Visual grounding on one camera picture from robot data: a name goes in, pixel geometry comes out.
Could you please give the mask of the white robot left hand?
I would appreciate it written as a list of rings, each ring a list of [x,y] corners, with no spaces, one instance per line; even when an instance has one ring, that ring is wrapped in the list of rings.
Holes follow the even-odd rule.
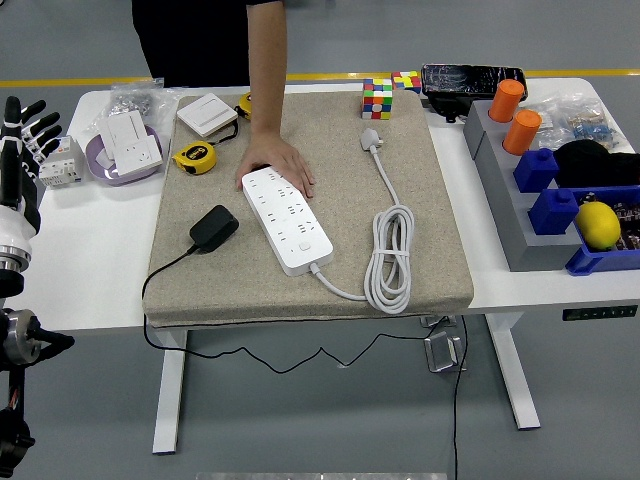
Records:
[[[43,113],[46,102],[23,106],[15,96],[6,100],[1,123],[1,212],[9,225],[33,238],[40,230],[38,210],[40,165],[60,144],[60,114]]]

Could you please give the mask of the person's left hand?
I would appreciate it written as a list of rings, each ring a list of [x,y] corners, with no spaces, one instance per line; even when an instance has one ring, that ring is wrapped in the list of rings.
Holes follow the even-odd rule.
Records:
[[[278,134],[252,135],[236,171],[236,188],[242,189],[242,178],[256,169],[271,166],[307,199],[314,197],[316,183],[299,151]]]

